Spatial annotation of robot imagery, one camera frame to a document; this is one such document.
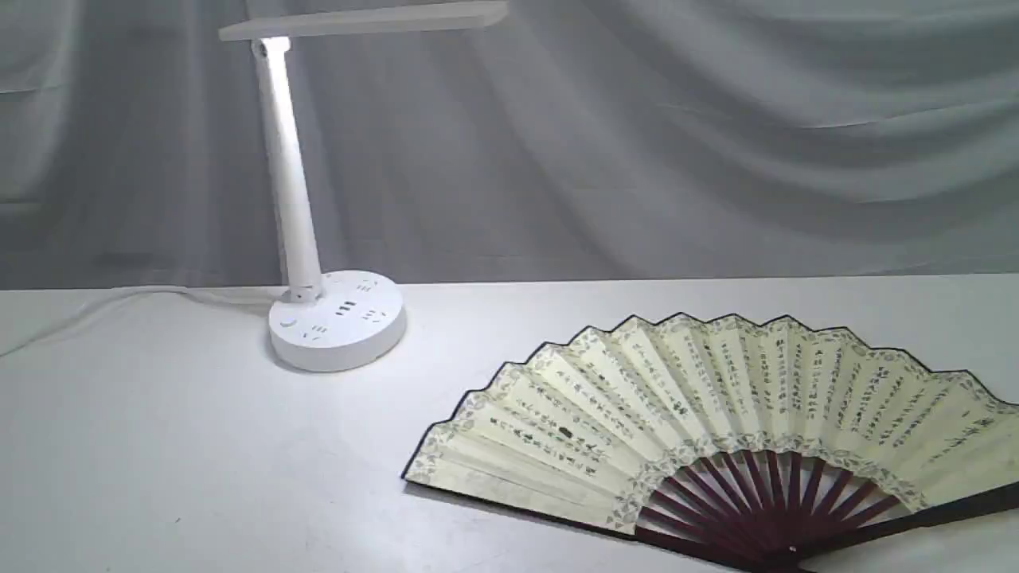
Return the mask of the cream paper folding fan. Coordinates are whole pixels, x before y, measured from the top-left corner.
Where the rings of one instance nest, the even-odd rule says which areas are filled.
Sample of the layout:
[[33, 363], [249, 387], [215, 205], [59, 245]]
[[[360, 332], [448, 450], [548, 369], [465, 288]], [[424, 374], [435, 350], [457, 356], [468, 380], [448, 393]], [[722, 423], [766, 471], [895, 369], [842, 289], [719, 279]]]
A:
[[1017, 405], [785, 315], [589, 326], [434, 422], [411, 485], [745, 572], [1017, 508]]

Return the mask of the white desk lamp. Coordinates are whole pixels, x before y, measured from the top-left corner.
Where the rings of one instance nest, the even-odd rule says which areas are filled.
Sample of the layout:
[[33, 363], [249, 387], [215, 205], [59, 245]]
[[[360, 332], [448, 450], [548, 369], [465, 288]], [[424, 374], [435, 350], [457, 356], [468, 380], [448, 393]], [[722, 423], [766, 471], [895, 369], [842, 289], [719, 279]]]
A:
[[360, 368], [396, 347], [407, 329], [400, 287], [372, 271], [322, 271], [296, 126], [287, 55], [296, 37], [481, 29], [509, 13], [506, 1], [463, 1], [252, 18], [219, 29], [255, 59], [264, 146], [285, 268], [285, 291], [267, 314], [271, 348], [306, 372]]

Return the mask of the grey backdrop curtain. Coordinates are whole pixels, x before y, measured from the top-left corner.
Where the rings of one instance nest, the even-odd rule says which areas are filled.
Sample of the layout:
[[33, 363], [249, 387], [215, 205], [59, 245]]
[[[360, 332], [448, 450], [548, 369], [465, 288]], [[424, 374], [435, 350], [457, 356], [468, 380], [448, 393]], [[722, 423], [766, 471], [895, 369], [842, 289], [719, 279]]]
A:
[[[283, 282], [255, 59], [381, 1], [4, 1], [2, 287]], [[1017, 270], [1015, 1], [512, 1], [294, 39], [325, 271]]]

